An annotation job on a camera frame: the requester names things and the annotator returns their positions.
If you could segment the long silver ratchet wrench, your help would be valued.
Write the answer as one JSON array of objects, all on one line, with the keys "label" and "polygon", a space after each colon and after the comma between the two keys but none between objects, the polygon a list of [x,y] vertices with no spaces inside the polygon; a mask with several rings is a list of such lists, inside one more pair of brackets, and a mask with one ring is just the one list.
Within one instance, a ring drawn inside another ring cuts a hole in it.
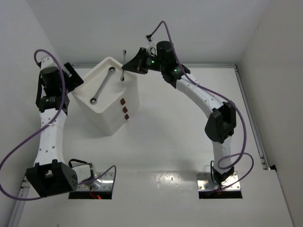
[{"label": "long silver ratchet wrench", "polygon": [[115,71],[116,71],[115,67],[110,67],[108,69],[107,75],[105,76],[104,80],[102,81],[100,87],[96,91],[95,95],[89,101],[91,105],[95,105],[98,102],[98,98],[99,98],[102,90],[104,89],[105,85],[109,81],[110,77],[115,73]]}]

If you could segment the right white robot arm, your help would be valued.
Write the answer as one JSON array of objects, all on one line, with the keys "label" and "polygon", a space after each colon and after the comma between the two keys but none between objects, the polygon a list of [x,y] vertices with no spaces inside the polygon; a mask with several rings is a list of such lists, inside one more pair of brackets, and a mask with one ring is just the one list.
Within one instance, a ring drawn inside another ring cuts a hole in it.
[{"label": "right white robot arm", "polygon": [[123,64],[122,70],[137,74],[158,71],[168,84],[190,98],[207,118],[205,133],[213,145],[214,165],[211,170],[214,183],[221,185],[234,173],[230,155],[236,111],[231,103],[221,101],[196,85],[190,70],[178,65],[170,42],[158,42],[156,54],[152,54],[150,47],[141,47],[134,58]]}]

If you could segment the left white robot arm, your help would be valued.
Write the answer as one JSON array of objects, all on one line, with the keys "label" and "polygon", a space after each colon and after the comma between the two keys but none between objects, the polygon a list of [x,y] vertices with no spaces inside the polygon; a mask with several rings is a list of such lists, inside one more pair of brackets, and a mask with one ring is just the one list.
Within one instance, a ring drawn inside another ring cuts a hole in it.
[{"label": "left white robot arm", "polygon": [[49,197],[75,191],[81,182],[93,178],[93,170],[91,163],[79,161],[73,166],[63,158],[68,93],[84,81],[68,62],[65,63],[67,71],[60,74],[50,56],[44,57],[39,67],[36,105],[42,132],[34,166],[26,170],[26,177],[40,197]]}]

